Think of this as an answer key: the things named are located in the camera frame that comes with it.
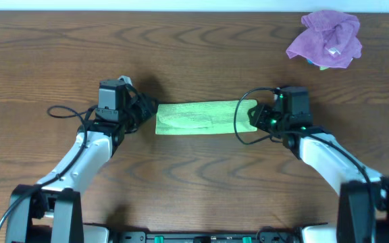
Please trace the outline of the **green microfiber cloth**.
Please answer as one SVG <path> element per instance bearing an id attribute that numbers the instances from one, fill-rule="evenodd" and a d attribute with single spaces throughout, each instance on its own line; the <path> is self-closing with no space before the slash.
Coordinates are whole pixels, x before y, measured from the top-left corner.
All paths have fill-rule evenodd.
<path id="1" fill-rule="evenodd" d="M 157 135 L 205 135 L 255 132 L 248 111 L 256 100 L 160 104 L 156 115 Z"/>

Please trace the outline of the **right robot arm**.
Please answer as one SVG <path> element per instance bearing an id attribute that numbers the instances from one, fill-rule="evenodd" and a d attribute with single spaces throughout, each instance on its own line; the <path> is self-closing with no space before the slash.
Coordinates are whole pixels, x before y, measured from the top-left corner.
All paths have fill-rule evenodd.
<path id="1" fill-rule="evenodd" d="M 339 196 L 337 224 L 304 227 L 302 242 L 389 243 L 389 176 L 362 164 L 334 135 L 313 125 L 308 108 L 260 104 L 249 109 L 248 117 L 252 126 L 311 166 Z"/>

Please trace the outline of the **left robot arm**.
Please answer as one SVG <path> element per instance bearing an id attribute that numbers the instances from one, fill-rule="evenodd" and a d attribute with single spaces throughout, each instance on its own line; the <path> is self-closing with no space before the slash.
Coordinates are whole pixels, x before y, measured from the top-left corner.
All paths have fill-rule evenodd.
<path id="1" fill-rule="evenodd" d="M 70 109 L 80 126 L 71 149 L 34 185 L 18 185 L 0 220 L 6 242 L 113 242 L 108 227 L 85 224 L 81 196 L 112 157 L 126 134 L 136 132 L 158 101 L 130 84 L 99 88 L 99 102 L 86 111 Z"/>

